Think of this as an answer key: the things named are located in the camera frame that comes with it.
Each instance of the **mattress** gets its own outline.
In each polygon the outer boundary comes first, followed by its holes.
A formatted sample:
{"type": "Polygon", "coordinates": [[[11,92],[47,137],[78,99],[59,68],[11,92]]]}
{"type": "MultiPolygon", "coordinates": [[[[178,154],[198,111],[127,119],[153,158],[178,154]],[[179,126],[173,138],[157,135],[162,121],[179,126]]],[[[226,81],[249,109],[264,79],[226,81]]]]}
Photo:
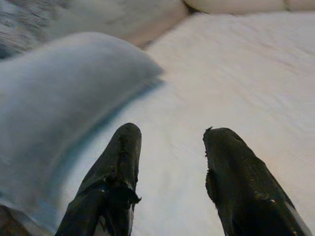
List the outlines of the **mattress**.
{"type": "Polygon", "coordinates": [[[315,234],[314,22],[314,13],[197,13],[154,42],[147,52],[163,83],[72,152],[49,205],[56,225],[115,130],[133,122],[142,132],[134,236],[224,235],[205,189],[210,126],[244,139],[315,234]]]}

